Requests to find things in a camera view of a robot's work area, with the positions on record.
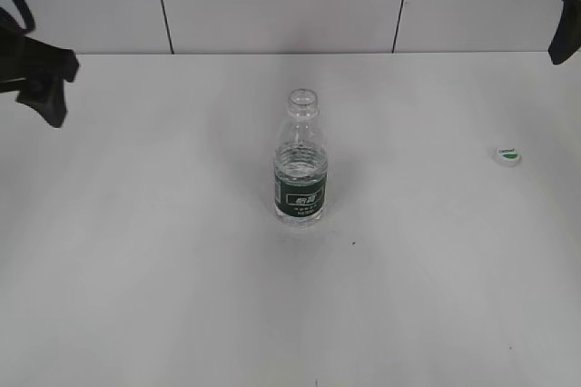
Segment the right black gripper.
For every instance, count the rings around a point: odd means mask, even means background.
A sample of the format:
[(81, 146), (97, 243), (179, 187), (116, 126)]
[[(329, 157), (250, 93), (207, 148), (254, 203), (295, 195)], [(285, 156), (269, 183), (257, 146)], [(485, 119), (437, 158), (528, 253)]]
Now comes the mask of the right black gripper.
[(548, 47), (553, 65), (567, 61), (581, 45), (580, 0), (562, 0), (563, 9), (555, 35)]

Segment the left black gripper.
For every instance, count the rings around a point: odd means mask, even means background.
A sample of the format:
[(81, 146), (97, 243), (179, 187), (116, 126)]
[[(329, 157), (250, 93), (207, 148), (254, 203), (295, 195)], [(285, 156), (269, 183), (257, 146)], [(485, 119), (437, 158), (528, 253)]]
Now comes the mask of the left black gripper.
[(36, 111), (50, 126), (61, 128), (67, 116), (64, 84), (79, 70), (75, 52), (25, 35), (1, 9), (1, 92), (20, 90), (16, 101)]

